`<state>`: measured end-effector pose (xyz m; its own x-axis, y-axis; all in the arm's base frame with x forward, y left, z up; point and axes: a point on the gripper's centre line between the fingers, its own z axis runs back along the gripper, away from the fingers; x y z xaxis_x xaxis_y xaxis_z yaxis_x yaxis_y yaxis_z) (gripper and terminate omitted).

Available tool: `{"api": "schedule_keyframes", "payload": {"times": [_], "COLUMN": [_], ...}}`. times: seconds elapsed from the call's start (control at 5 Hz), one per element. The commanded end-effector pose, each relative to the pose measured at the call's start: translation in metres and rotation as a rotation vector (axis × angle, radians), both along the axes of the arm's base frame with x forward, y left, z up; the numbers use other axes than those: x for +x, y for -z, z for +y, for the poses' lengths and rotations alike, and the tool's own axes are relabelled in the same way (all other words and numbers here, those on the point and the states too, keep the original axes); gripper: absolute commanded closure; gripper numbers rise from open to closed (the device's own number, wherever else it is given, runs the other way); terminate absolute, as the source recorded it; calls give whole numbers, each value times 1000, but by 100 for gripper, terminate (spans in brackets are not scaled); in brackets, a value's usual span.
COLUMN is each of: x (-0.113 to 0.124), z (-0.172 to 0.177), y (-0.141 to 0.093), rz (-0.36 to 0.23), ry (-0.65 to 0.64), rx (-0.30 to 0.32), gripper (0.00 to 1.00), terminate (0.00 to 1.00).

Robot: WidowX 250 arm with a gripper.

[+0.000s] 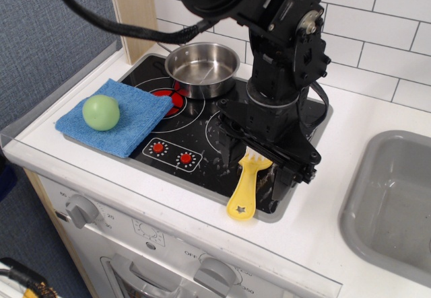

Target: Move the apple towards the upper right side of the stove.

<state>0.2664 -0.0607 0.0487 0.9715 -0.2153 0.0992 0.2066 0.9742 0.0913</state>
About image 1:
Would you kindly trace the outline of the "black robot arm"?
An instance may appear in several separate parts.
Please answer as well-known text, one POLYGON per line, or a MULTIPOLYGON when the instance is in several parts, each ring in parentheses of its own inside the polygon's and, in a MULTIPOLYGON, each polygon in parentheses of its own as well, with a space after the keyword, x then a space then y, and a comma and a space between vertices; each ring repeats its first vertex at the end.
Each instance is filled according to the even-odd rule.
POLYGON ((222 154, 245 143, 277 166, 272 197, 310 182, 321 161, 310 134, 326 118, 329 101, 318 80, 330 58, 321 37, 321 0, 181 0, 215 23, 236 20, 249 30, 253 70, 242 102, 221 100, 222 154))

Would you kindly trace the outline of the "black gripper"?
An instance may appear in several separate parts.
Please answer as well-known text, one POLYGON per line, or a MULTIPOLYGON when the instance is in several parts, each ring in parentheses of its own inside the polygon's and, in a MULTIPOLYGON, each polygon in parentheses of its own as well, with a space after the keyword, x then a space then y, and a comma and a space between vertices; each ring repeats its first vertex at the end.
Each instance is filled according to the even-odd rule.
POLYGON ((238 162, 251 147, 277 164, 272 200, 283 200, 296 183, 310 183, 321 155, 310 142, 321 123, 321 103, 314 100, 292 102, 270 108, 249 100, 248 103, 221 99, 219 142, 225 165, 238 162))

